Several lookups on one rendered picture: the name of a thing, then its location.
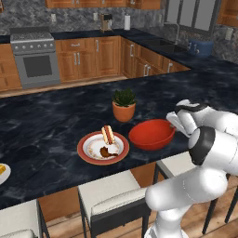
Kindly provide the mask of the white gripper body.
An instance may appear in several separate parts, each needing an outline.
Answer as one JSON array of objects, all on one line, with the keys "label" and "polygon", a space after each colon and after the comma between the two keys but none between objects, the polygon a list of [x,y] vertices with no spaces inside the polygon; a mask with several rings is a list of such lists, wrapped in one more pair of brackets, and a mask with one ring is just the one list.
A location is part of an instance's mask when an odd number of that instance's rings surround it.
[{"label": "white gripper body", "polygon": [[166,115],[166,120],[169,121],[171,125],[177,129],[177,131],[181,132],[187,138],[191,135],[188,132],[188,122],[185,119],[180,119],[175,112],[169,112]]}]

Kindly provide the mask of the red bowl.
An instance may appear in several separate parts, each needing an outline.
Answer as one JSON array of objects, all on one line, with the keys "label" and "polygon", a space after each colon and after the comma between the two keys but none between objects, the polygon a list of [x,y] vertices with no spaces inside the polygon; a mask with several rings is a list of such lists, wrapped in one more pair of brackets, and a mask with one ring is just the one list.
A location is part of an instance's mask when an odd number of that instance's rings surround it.
[{"label": "red bowl", "polygon": [[128,134],[130,141],[145,151],[156,151],[171,142],[175,128],[163,119],[152,119],[134,126]]}]

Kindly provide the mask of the brown cooked food piece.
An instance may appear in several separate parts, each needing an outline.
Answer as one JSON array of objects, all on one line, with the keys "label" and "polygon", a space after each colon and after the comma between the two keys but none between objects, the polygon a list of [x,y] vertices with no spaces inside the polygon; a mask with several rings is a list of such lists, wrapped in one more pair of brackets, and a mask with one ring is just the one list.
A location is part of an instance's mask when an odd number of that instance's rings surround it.
[{"label": "brown cooked food piece", "polygon": [[117,153],[109,153],[106,147],[102,147],[100,150],[100,154],[102,157],[108,158],[111,156],[117,156]]}]

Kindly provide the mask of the red-rimmed white plate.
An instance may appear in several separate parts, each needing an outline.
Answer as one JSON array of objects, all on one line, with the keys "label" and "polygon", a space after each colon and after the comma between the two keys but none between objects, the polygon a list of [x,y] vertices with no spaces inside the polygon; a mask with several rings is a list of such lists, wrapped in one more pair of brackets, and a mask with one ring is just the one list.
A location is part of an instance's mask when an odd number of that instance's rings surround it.
[{"label": "red-rimmed white plate", "polygon": [[[107,145],[100,131],[92,132],[80,139],[77,145],[79,156],[92,165],[112,165],[123,160],[129,152],[127,139],[114,132],[115,143]],[[100,150],[105,147],[111,157],[103,157]]]}]

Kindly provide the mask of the white appetizer plate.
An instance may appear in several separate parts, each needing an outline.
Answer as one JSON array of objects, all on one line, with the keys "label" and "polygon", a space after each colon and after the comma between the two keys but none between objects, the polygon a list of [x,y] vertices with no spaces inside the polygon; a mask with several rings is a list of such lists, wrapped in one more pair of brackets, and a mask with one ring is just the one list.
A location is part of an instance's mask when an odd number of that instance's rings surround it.
[{"label": "white appetizer plate", "polygon": [[0,185],[3,184],[10,176],[11,169],[7,164],[0,164],[6,167],[6,171],[0,175]]}]

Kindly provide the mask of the white cushioned black stool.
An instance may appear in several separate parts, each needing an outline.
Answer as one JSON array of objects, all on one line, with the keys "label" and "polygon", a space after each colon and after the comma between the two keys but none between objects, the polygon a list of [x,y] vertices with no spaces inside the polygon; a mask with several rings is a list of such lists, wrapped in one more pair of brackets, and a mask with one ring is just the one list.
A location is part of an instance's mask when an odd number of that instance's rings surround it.
[{"label": "white cushioned black stool", "polygon": [[[177,155],[173,155],[167,157],[165,159],[159,160],[155,164],[154,175],[153,175],[153,184],[158,182],[158,175],[161,174],[164,179],[170,179],[172,177],[178,176],[182,173],[185,173],[194,168],[194,164],[192,163],[191,157],[188,152],[179,153]],[[238,186],[236,187],[236,191],[231,200],[231,205],[229,207],[228,213],[224,219],[225,223],[228,223],[231,214],[236,206],[238,200]],[[213,217],[213,213],[217,204],[217,199],[210,202],[209,209],[207,211],[207,215],[205,218],[205,224],[202,230],[202,234],[206,234],[209,222]]]},{"label": "white cushioned black stool", "polygon": [[148,229],[150,208],[141,188],[127,170],[78,186],[84,237],[88,224],[91,238],[142,218],[141,238]]},{"label": "white cushioned black stool", "polygon": [[0,238],[50,238],[38,201],[0,210]]}]

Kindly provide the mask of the potted plant in terracotta pot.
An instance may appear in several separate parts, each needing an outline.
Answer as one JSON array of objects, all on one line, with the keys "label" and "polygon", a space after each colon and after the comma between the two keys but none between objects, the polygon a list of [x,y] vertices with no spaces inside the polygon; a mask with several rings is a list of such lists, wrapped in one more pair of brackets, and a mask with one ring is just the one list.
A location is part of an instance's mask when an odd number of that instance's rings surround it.
[{"label": "potted plant in terracotta pot", "polygon": [[136,109],[136,95],[128,87],[124,90],[116,90],[112,96],[112,112],[119,122],[128,122],[134,116]]}]

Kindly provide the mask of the wooden base cupboards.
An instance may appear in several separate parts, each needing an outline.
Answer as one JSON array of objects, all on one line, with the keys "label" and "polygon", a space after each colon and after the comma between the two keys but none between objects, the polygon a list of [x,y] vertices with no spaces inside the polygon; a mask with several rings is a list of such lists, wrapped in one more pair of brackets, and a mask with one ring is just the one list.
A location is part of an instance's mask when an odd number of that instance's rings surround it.
[{"label": "wooden base cupboards", "polygon": [[56,41],[59,76],[62,82],[83,81],[120,72],[119,36]]},{"label": "wooden base cupboards", "polygon": [[20,89],[20,78],[10,44],[0,44],[0,91]]},{"label": "wooden base cupboards", "polygon": [[188,71],[189,68],[128,39],[122,39],[121,71],[127,78]]}]

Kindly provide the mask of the hot dog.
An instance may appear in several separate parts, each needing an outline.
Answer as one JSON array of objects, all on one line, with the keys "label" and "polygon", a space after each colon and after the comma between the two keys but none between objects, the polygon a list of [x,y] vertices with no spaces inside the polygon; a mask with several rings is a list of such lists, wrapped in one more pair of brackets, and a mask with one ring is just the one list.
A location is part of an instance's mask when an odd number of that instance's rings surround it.
[{"label": "hot dog", "polygon": [[102,133],[104,142],[107,145],[111,145],[111,144],[115,143],[114,134],[113,134],[112,128],[110,126],[103,126],[101,128],[101,133]]}]

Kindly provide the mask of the blue toaster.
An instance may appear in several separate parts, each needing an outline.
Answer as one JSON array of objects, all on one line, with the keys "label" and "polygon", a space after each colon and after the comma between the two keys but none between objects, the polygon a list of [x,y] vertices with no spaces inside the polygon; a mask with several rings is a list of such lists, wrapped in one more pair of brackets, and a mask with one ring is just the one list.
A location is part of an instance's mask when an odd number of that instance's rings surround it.
[{"label": "blue toaster", "polygon": [[190,39],[188,44],[188,53],[197,58],[207,58],[212,53],[213,45],[213,41]]}]

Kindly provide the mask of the black sink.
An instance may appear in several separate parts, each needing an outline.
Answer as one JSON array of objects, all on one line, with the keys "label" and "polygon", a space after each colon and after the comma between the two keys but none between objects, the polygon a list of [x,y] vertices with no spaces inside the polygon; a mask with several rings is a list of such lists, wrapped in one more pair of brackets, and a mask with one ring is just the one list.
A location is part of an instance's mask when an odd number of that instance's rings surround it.
[{"label": "black sink", "polygon": [[143,40],[142,44],[148,47],[152,47],[155,50],[163,51],[165,53],[179,53],[179,52],[187,51],[186,48],[179,45],[172,44],[171,42],[163,40],[163,39]]}]

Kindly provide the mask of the coffee machine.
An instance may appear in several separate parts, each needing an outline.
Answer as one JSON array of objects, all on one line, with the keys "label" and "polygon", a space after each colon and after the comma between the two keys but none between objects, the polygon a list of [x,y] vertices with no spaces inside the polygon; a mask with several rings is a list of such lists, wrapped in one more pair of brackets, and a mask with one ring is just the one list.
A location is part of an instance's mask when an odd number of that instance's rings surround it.
[{"label": "coffee machine", "polygon": [[100,14],[100,30],[104,33],[112,30],[112,14]]}]

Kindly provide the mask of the window with grey frame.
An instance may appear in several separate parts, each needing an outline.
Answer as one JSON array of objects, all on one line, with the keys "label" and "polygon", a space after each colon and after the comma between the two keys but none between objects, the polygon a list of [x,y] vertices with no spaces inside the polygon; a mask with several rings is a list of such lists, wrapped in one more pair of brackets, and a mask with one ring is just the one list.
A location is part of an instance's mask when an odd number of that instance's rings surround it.
[{"label": "window with grey frame", "polygon": [[211,34],[221,0],[166,0],[164,24],[194,33]]}]

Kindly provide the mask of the wooden wall cupboard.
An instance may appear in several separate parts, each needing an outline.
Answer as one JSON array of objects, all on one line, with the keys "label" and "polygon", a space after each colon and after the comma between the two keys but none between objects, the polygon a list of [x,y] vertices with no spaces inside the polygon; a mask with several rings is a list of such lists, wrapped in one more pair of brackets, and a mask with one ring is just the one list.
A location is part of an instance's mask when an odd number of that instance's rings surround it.
[{"label": "wooden wall cupboard", "polygon": [[217,24],[238,27],[238,0],[221,0]]}]

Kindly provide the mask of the wooden wall cupboards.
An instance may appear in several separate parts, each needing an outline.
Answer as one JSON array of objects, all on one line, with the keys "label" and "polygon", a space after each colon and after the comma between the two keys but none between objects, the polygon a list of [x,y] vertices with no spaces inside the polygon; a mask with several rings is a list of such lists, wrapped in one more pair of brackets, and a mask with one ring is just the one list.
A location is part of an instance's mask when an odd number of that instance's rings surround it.
[{"label": "wooden wall cupboards", "polygon": [[48,8],[73,7],[131,7],[159,9],[161,0],[45,0]]}]

